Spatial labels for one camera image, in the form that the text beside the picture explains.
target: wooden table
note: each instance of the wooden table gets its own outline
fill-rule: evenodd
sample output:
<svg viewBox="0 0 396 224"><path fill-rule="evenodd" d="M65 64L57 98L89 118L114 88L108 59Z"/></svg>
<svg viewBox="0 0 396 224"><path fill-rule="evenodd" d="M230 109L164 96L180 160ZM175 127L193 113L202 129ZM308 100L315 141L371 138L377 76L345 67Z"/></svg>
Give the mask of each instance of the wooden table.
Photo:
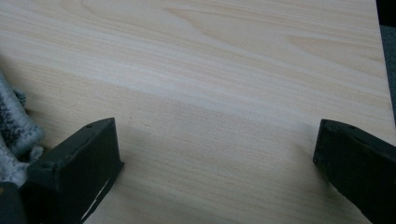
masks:
<svg viewBox="0 0 396 224"><path fill-rule="evenodd" d="M0 68L45 147L116 118L87 223L368 223L312 162L319 122L396 145L375 0L1 0Z"/></svg>

